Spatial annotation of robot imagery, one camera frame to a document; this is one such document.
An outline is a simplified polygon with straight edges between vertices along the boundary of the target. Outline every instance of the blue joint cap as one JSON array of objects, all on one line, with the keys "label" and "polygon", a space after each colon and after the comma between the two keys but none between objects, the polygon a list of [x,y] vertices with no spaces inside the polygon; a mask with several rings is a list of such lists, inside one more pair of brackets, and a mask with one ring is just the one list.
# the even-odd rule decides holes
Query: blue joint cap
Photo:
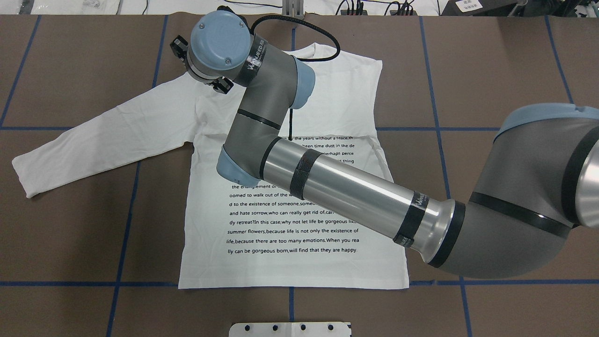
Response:
[{"label": "blue joint cap", "polygon": [[246,24],[228,11],[206,14],[191,31],[195,57],[214,70],[230,70],[241,65],[250,53],[252,38]]},{"label": "blue joint cap", "polygon": [[301,62],[294,56],[295,66],[298,70],[298,87],[295,91],[294,103],[291,104],[290,108],[299,109],[305,105],[308,98],[314,91],[314,84],[316,83],[316,74],[314,70],[307,64]]},{"label": "blue joint cap", "polygon": [[599,120],[599,110],[592,107],[578,107],[569,103],[540,103],[521,107],[506,118],[493,141],[496,141],[497,137],[507,130],[522,124],[555,118],[590,118]]},{"label": "blue joint cap", "polygon": [[244,171],[243,168],[239,167],[239,165],[229,157],[224,147],[220,149],[219,162],[216,164],[216,171],[221,177],[241,186],[256,187],[260,182],[260,179],[251,176],[248,172]]}]

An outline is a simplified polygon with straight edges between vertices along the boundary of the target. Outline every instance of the black tape band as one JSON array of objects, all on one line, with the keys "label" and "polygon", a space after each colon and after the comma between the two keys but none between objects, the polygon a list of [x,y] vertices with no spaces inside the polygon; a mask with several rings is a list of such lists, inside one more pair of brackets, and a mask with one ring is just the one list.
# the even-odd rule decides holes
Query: black tape band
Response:
[{"label": "black tape band", "polygon": [[464,223],[465,214],[466,206],[461,202],[456,201],[447,233],[445,233],[441,247],[439,247],[435,256],[428,263],[429,265],[439,268],[445,263],[449,254],[451,254],[451,250],[453,250],[453,246],[455,246],[455,242],[458,240],[459,232],[462,230],[462,224]]},{"label": "black tape band", "polygon": [[250,82],[258,75],[258,70],[262,66],[264,55],[266,54],[268,41],[258,35],[254,35],[254,42],[247,55],[246,61],[241,67],[241,71],[235,82],[240,86],[248,86]]},{"label": "black tape band", "polygon": [[266,125],[268,125],[271,128],[275,128],[277,130],[281,129],[281,126],[279,124],[277,124],[277,123],[275,123],[273,121],[269,121],[266,118],[263,118],[263,117],[260,117],[258,115],[255,115],[255,114],[253,114],[253,113],[251,113],[249,111],[245,111],[245,110],[242,110],[242,109],[237,109],[237,113],[240,114],[240,115],[244,115],[245,117],[251,118],[254,121],[258,121],[258,122],[260,122],[262,124],[266,124]]},{"label": "black tape band", "polygon": [[412,246],[414,243],[414,235],[416,235],[418,227],[420,227],[420,223],[422,222],[422,218],[424,218],[428,200],[428,195],[414,192],[412,202],[410,203],[410,207],[408,207],[404,221],[401,223],[400,229],[393,238],[395,243],[406,248]]},{"label": "black tape band", "polygon": [[292,196],[304,200],[305,182],[308,181],[312,165],[314,165],[316,158],[321,154],[322,153],[316,150],[309,149],[304,152],[303,156],[301,156],[298,165],[295,167],[294,176],[291,178],[291,183],[289,184],[289,192]]},{"label": "black tape band", "polygon": [[262,156],[262,162],[260,163],[260,179],[264,180],[264,165],[266,165],[266,159],[268,158],[268,155],[270,154],[270,150],[273,149],[273,146],[279,141],[281,140],[281,137],[277,137],[275,139],[273,139],[270,144],[268,145],[268,147],[266,148],[266,151],[264,152],[264,155]]},{"label": "black tape band", "polygon": [[472,192],[470,201],[522,221],[547,233],[563,237],[564,239],[568,238],[570,227],[528,208],[478,192]]},{"label": "black tape band", "polygon": [[565,217],[573,223],[580,223],[578,215],[576,215],[576,187],[578,186],[578,178],[585,164],[586,157],[591,152],[599,140],[599,127],[591,129],[582,139],[572,152],[570,160],[565,167],[564,177],[562,178],[562,195],[561,202],[564,209]]}]

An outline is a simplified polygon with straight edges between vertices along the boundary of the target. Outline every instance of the white long-sleeve shirt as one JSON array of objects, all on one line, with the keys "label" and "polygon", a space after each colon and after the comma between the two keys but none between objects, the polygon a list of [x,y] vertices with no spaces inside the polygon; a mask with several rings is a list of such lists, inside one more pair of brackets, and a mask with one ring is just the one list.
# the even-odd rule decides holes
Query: white long-sleeve shirt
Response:
[{"label": "white long-sleeve shirt", "polygon": [[[319,44],[290,52],[299,58],[321,58],[333,53],[332,47]],[[345,158],[348,163],[353,162],[360,169],[391,180],[384,153],[377,140],[373,118],[382,62],[341,52],[332,61],[311,62],[308,65],[316,73],[316,85],[308,103],[303,108],[294,110],[294,134],[301,137],[351,136],[352,140],[340,142],[351,143],[355,149],[354,154],[349,157],[347,154],[345,157],[339,154],[338,157]],[[231,198],[233,187],[216,174],[216,160],[244,90],[241,86],[234,86],[227,95],[222,95],[184,74],[64,132],[56,140],[38,149],[16,157],[13,159],[13,167],[27,198],[31,198],[72,181],[162,154],[180,147],[184,142],[193,142],[195,151],[190,168],[185,219],[186,245],[179,287],[407,287],[403,248],[355,223],[340,223],[344,218],[337,215],[319,215],[322,219],[333,219],[330,223],[334,224],[319,226],[347,227],[352,230],[360,228],[356,234],[347,237],[348,240],[358,239],[362,242],[353,242],[354,248],[359,247],[355,248],[355,252],[341,254],[341,248],[351,245],[344,246],[335,242],[329,246],[338,251],[325,250],[318,254],[293,252],[293,249],[312,246],[320,249],[322,243],[230,243],[238,240],[241,235],[238,232],[243,230],[256,230],[259,233],[261,230],[275,230],[274,228],[280,229],[282,226],[290,229],[294,221],[307,219],[305,215],[293,213],[285,216],[261,215],[260,219],[268,219],[268,222],[274,221],[275,224],[278,223],[276,221],[289,221],[288,225],[269,224],[264,229],[264,225],[253,225],[251,221],[246,221],[248,218],[234,215],[239,209],[229,206],[233,205],[232,201],[242,199]],[[280,134],[288,134],[287,120],[283,123]],[[307,145],[318,143],[309,138],[301,141]],[[240,192],[239,195],[244,195],[244,200],[262,198],[249,193],[253,190],[237,191]],[[269,191],[284,192],[280,189]],[[302,207],[323,210],[318,206],[303,205],[299,208]],[[230,223],[235,221],[240,221],[245,227],[237,224],[233,228],[234,225]],[[230,234],[232,229],[238,232]],[[296,239],[317,240],[313,236],[323,235],[318,232],[308,238],[307,234],[303,234],[302,238],[300,232],[286,234],[294,237],[291,242]],[[256,234],[244,238],[250,237],[268,237],[271,240],[275,236]],[[285,262],[277,249],[287,249]]]}]

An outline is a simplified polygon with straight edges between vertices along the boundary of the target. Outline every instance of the blue tape line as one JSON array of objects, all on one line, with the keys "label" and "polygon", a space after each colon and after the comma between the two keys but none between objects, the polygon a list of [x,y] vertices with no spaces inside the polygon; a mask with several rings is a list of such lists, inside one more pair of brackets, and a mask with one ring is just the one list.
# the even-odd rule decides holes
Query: blue tape line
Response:
[{"label": "blue tape line", "polygon": [[493,127],[377,127],[377,131],[499,131]]},{"label": "blue tape line", "polygon": [[135,179],[133,181],[133,192],[131,192],[131,201],[129,202],[129,213],[127,214],[127,225],[125,226],[125,235],[123,237],[123,246],[120,250],[120,259],[119,259],[119,270],[117,271],[116,276],[116,285],[114,286],[114,294],[113,301],[110,308],[110,316],[108,318],[108,327],[106,329],[106,337],[110,337],[112,334],[112,325],[114,322],[114,314],[116,313],[116,305],[119,299],[119,288],[120,288],[120,280],[123,276],[123,266],[125,264],[125,254],[127,252],[127,243],[129,240],[129,231],[131,229],[131,220],[133,219],[133,203],[135,202],[135,197],[137,196],[137,185],[140,177],[140,166],[141,161],[137,162],[137,168],[135,169]]},{"label": "blue tape line", "polygon": [[40,25],[40,21],[41,21],[41,15],[38,15],[38,18],[35,21],[34,30],[31,32],[31,36],[29,37],[29,42],[27,43],[27,48],[25,48],[25,53],[23,54],[23,58],[21,59],[21,64],[19,65],[19,70],[17,70],[17,74],[14,76],[13,86],[10,88],[10,93],[8,94],[6,104],[4,104],[4,110],[2,111],[2,116],[0,117],[0,127],[4,123],[4,119],[6,118],[6,114],[8,113],[8,107],[10,106],[10,101],[13,100],[14,90],[17,88],[17,83],[19,82],[19,77],[21,76],[21,72],[23,71],[23,66],[25,65],[25,60],[27,60],[27,55],[29,54],[29,49],[31,49],[31,44],[34,42],[35,32],[37,32],[37,27]]},{"label": "blue tape line", "polygon": [[[456,285],[585,285],[599,284],[599,279],[472,279],[453,281],[420,280],[410,281],[410,286],[456,286]],[[0,281],[0,287],[115,287],[117,282],[104,281]],[[172,282],[119,282],[119,287],[178,287]]]},{"label": "blue tape line", "polygon": [[422,36],[422,48],[424,49],[424,61],[426,63],[426,76],[428,77],[428,89],[431,93],[432,115],[435,119],[435,130],[437,132],[437,144],[439,146],[439,154],[441,155],[441,169],[443,170],[443,180],[445,181],[445,195],[448,199],[451,198],[449,192],[449,180],[447,178],[447,167],[445,165],[445,153],[443,153],[443,142],[441,140],[441,128],[439,126],[439,116],[437,114],[437,102],[435,100],[435,91],[432,87],[431,64],[428,60],[428,50],[426,48],[426,36],[424,33],[424,21],[422,16],[418,17],[420,21],[420,34]]},{"label": "blue tape line", "polygon": [[289,321],[295,322],[295,287],[289,287]]},{"label": "blue tape line", "polygon": [[[295,28],[291,29],[291,50],[295,50]],[[295,287],[289,287],[289,321],[295,321]]]},{"label": "blue tape line", "polygon": [[291,50],[295,50],[295,28],[291,29]]},{"label": "blue tape line", "polygon": [[154,68],[154,80],[152,80],[152,87],[156,86],[158,81],[158,69],[160,68],[160,59],[162,57],[162,45],[164,45],[164,35],[167,32],[168,15],[164,15],[164,23],[162,24],[162,35],[160,36],[160,46],[158,47],[158,58],[156,59],[156,68]]},{"label": "blue tape line", "polygon": [[561,67],[561,62],[559,61],[558,51],[555,48],[555,42],[553,40],[553,34],[551,33],[551,25],[549,24],[549,16],[545,15],[545,25],[547,26],[547,33],[549,34],[549,41],[551,42],[551,49],[553,49],[553,56],[555,57],[555,62],[558,65],[559,75],[562,77],[562,82],[564,82],[565,92],[568,94],[568,100],[570,103],[574,104],[574,100],[572,99],[572,94],[570,93],[570,87],[568,86],[568,82],[565,80],[564,70]]},{"label": "blue tape line", "polygon": [[[428,76],[428,87],[431,92],[431,103],[432,103],[432,114],[435,119],[435,128],[437,132],[437,144],[439,146],[439,154],[441,156],[441,168],[443,169],[443,181],[445,182],[445,195],[447,199],[451,198],[451,193],[449,189],[449,179],[447,178],[447,167],[445,165],[445,154],[443,153],[443,142],[441,140],[441,128],[439,125],[439,116],[437,114],[437,103],[435,100],[435,92],[432,86],[432,75],[431,75],[431,65],[428,59],[428,49],[426,48],[426,36],[424,31],[424,21],[422,20],[422,16],[418,17],[420,21],[420,34],[422,36],[422,47],[424,49],[424,61],[426,63],[426,74]],[[464,307],[464,319],[466,322],[466,329],[468,332],[468,337],[472,337],[472,327],[470,325],[470,312],[468,310],[468,299],[466,297],[466,287],[464,285],[463,277],[459,277],[460,282],[460,291],[462,293],[462,305]]]},{"label": "blue tape line", "polygon": [[7,131],[66,131],[72,127],[0,127],[0,130]]},{"label": "blue tape line", "polygon": [[0,281],[0,287],[114,287],[116,282]]},{"label": "blue tape line", "polygon": [[599,284],[599,279],[474,279],[464,285],[549,285],[549,284]]},{"label": "blue tape line", "polygon": [[472,337],[472,324],[470,323],[470,310],[468,309],[468,298],[466,297],[466,286],[464,284],[464,278],[459,277],[459,289],[462,293],[462,305],[464,306],[464,318],[466,320],[466,331],[468,337]]},{"label": "blue tape line", "polygon": [[114,323],[114,313],[116,312],[116,303],[119,299],[119,285],[117,284],[114,287],[113,301],[110,306],[110,316],[108,318],[108,327],[106,328],[106,337],[110,337],[112,335],[112,324]]},{"label": "blue tape line", "polygon": [[419,286],[419,285],[434,285],[435,280],[430,281],[410,281],[410,287]]},{"label": "blue tape line", "polygon": [[[160,37],[160,46],[158,47],[158,56],[156,57],[156,66],[154,68],[154,78],[152,80],[152,87],[156,87],[156,82],[158,81],[158,70],[160,69],[160,61],[162,57],[162,45],[164,44],[164,35],[167,30],[168,23],[168,15],[164,15],[164,21],[162,23],[162,33]],[[140,178],[140,166],[141,161],[137,162],[137,168],[135,169],[135,180],[133,182],[133,192],[131,192],[131,201],[129,203],[129,213],[127,216],[127,225],[125,227],[125,236],[123,238],[123,246],[120,251],[120,260],[119,260],[119,271],[117,272],[116,277],[116,285],[114,287],[113,294],[113,303],[110,308],[110,316],[108,318],[108,327],[106,328],[106,337],[110,337],[112,335],[112,325],[114,322],[114,314],[116,313],[116,305],[119,299],[119,288],[121,286],[121,277],[123,275],[123,265],[125,264],[125,254],[127,252],[127,241],[129,240],[129,231],[131,229],[131,220],[133,219],[133,204],[135,202],[135,197],[137,196],[137,186]]]},{"label": "blue tape line", "polygon": [[120,287],[178,287],[172,282],[121,282]]}]

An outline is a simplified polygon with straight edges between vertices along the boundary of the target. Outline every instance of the brown table surface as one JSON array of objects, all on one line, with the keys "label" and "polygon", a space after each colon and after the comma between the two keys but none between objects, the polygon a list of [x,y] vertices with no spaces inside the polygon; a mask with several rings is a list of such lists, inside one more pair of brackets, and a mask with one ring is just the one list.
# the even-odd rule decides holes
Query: brown table surface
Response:
[{"label": "brown table surface", "polygon": [[[515,279],[460,278],[409,250],[408,290],[183,291],[191,144],[26,199],[11,160],[182,74],[168,43],[198,19],[0,16],[1,336],[227,336],[260,321],[350,321],[354,336],[599,335],[598,230],[573,230],[553,262]],[[383,60],[379,139],[395,181],[432,198],[469,198],[512,110],[599,107],[599,20],[306,20]],[[258,32],[281,49],[328,43],[293,28]]]}]

